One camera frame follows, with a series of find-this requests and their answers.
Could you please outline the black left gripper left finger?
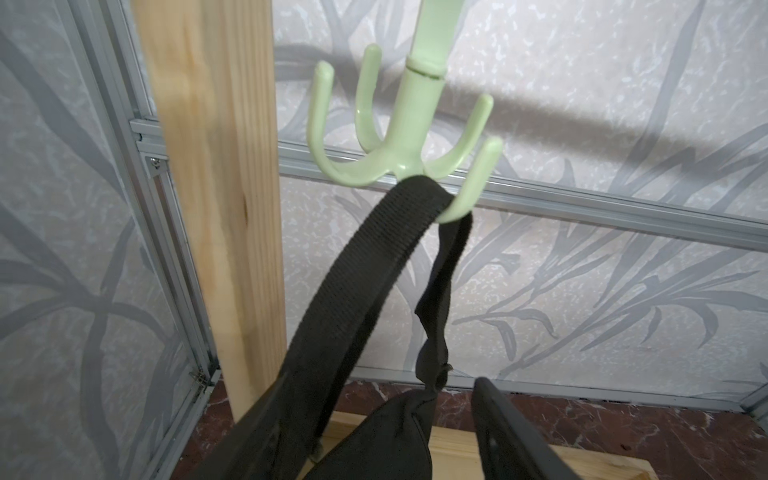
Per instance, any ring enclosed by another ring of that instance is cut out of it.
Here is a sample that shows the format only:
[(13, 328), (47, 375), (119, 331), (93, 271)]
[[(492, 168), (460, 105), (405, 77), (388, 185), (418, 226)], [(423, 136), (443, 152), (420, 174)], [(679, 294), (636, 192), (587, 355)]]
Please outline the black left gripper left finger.
[(280, 437), (279, 377), (186, 479), (270, 479)]

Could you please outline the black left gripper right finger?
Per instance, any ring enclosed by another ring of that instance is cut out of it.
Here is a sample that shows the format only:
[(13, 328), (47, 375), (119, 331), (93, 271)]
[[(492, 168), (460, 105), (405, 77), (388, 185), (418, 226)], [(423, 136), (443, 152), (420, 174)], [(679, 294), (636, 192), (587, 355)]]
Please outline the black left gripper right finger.
[(489, 379), (475, 380), (471, 408), (485, 478), (579, 478)]

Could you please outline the black crossbody bag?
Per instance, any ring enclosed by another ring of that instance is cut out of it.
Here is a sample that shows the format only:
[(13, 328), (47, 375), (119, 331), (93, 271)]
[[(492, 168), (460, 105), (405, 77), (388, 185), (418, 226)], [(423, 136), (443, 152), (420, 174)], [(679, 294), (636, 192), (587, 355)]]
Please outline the black crossbody bag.
[[(452, 196), (415, 176), (376, 205), (331, 266), (280, 369), (279, 434), (264, 479), (295, 478), (325, 430), (383, 305), (415, 248)], [(436, 397), (449, 371), (444, 331), (451, 280), (470, 217), (439, 229), (440, 249), (416, 312), (426, 333), (421, 387), (381, 405), (311, 471), (313, 479), (428, 479)]]

